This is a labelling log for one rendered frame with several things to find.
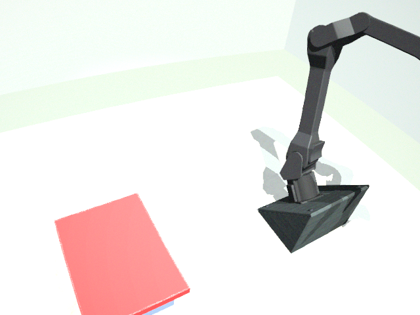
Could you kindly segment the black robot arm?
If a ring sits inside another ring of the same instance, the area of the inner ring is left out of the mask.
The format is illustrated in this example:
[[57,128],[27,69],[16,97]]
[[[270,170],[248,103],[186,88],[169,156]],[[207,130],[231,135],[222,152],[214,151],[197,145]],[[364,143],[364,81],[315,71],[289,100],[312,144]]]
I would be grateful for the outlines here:
[[325,141],[320,140],[319,129],[326,101],[331,70],[339,59],[344,45],[368,35],[420,60],[420,37],[386,23],[366,12],[318,25],[307,37],[307,56],[310,63],[304,104],[299,129],[290,142],[285,163],[280,171],[287,180],[289,202],[304,204],[318,199],[314,174],[316,162],[322,157]]

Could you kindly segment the red lid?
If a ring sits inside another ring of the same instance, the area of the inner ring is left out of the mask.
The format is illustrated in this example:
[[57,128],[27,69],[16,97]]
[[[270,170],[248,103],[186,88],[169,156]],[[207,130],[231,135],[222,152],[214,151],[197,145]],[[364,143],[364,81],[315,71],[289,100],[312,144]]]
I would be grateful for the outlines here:
[[143,315],[190,292],[138,193],[54,224],[81,315]]

